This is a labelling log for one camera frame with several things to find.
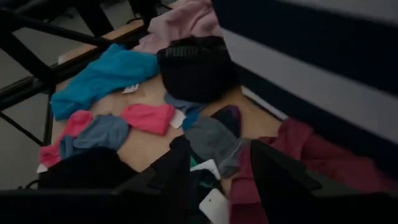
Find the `navy white striped fabric bin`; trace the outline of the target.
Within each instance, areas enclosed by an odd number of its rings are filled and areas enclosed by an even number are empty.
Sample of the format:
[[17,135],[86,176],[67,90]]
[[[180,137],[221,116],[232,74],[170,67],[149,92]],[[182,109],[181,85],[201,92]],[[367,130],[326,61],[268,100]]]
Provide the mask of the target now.
[[398,179],[398,0],[211,0],[245,95]]

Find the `black Puma garment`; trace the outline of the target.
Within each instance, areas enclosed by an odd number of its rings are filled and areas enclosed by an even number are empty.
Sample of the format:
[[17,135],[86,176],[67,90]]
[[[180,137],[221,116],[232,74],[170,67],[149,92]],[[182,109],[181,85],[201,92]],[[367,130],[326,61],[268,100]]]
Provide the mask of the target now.
[[238,84],[221,37],[187,37],[156,53],[162,81],[176,99],[211,103]]

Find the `grey sock with blue heel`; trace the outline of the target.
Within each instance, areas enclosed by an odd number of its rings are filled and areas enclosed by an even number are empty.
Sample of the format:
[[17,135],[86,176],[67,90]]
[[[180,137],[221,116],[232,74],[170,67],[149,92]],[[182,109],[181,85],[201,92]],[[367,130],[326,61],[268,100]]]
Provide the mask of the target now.
[[236,137],[225,125],[211,117],[199,118],[185,131],[185,138],[200,159],[213,159],[224,179],[239,171],[239,155],[251,140]]

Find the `black aluminium table frame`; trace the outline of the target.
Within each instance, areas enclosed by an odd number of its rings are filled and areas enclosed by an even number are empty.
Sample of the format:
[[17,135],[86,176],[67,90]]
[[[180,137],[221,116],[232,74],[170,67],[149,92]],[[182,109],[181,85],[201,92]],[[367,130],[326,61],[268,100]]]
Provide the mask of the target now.
[[[75,76],[89,62],[97,59],[100,53],[104,52],[111,44],[122,44],[126,47],[136,46],[139,38],[147,34],[149,22],[158,15],[158,9],[160,7],[167,10],[171,8],[165,5],[162,0],[127,1],[132,11],[138,14],[136,18],[129,20],[128,23],[137,22],[138,27],[126,34],[119,34],[111,40],[105,39],[105,35],[110,34],[114,28],[100,6],[100,0],[39,0],[40,3],[46,2],[48,7],[54,6],[59,11],[74,7],[92,32],[92,35],[82,34],[44,22],[44,11],[35,9],[32,14],[26,14],[15,9],[0,7],[0,49],[30,73],[30,76],[0,88],[0,118],[39,146],[48,144],[52,137],[53,115],[51,111],[46,113],[43,139],[34,136],[12,118],[5,115],[3,111],[38,93],[52,96],[55,92],[55,87],[59,83]],[[14,35],[14,31],[20,28],[30,28],[92,45],[94,48],[79,56],[74,56],[71,60],[61,65],[48,66]]]

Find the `dark navy sock with green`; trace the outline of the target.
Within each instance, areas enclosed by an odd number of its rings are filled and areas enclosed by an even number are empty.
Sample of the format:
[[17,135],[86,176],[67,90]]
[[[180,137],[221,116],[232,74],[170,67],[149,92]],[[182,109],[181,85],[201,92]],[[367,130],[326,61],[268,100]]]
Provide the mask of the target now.
[[199,164],[194,164],[193,159],[191,159],[188,186],[189,196],[198,202],[213,189],[217,189],[224,194],[221,186],[221,176],[215,161],[210,159]]

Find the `maroon garment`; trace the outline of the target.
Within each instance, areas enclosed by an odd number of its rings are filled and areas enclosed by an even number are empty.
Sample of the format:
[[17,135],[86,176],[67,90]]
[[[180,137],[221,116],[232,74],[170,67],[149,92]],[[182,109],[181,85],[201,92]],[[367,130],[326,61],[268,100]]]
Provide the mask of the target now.
[[[292,159],[346,187],[336,195],[349,210],[344,223],[398,224],[398,180],[379,170],[375,162],[327,141],[310,126],[285,120],[277,136],[258,139]],[[261,205],[251,168],[250,145],[239,155],[239,175],[229,193],[230,224],[270,224]]]

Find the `large black garment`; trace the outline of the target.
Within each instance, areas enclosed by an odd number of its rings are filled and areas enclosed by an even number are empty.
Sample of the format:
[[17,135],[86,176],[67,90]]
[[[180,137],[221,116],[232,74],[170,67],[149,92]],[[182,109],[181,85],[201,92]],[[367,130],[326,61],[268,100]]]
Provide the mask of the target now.
[[63,159],[39,178],[41,189],[113,189],[137,174],[118,153],[105,147]]

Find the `pink garment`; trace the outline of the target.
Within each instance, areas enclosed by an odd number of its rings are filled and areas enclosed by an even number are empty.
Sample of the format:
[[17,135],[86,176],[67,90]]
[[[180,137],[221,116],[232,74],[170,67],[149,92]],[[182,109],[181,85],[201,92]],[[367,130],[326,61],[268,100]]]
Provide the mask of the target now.
[[176,4],[171,11],[150,21],[149,34],[139,40],[134,51],[155,54],[175,40],[222,36],[211,0],[178,0]]

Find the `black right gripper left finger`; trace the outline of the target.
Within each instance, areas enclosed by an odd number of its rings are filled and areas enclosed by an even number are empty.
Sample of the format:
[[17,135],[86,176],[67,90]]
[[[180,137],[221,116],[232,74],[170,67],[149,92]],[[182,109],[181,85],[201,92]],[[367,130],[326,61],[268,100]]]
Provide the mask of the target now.
[[121,224],[184,224],[188,207],[190,143],[179,136],[147,169],[118,186]]

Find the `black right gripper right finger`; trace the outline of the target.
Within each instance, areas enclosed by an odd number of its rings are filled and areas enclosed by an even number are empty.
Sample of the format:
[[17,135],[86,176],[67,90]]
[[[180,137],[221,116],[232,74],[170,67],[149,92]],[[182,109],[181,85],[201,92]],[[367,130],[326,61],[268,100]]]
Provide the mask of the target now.
[[250,160],[270,224],[339,224],[349,216],[336,195],[344,185],[260,140],[252,141]]

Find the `dark purple sock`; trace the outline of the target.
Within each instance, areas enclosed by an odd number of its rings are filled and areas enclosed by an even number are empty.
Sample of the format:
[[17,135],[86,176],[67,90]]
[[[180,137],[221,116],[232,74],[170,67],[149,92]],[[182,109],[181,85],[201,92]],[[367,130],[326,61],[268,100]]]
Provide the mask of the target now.
[[241,112],[236,105],[226,105],[211,115],[226,126],[237,138],[241,136]]

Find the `bright blue shirt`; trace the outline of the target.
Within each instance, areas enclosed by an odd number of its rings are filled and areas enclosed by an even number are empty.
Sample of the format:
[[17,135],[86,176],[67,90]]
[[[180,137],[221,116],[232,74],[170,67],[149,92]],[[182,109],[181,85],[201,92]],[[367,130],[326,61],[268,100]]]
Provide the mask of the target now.
[[111,45],[99,59],[89,63],[68,85],[54,93],[50,105],[55,120],[68,119],[111,92],[142,83],[159,73],[157,57]]

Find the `red pink sock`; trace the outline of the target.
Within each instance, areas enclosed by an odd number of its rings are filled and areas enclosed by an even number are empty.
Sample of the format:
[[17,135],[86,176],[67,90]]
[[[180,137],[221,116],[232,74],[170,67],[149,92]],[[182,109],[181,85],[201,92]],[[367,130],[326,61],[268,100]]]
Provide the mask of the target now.
[[64,135],[77,137],[92,120],[93,115],[89,111],[78,110],[77,112],[74,112],[66,122],[66,126],[58,139],[54,143],[40,148],[40,159],[37,173],[46,172],[49,167],[61,161],[60,141],[63,139]]
[[159,136],[165,136],[169,126],[178,129],[186,118],[183,112],[168,104],[132,104],[122,110],[120,117],[135,129]]

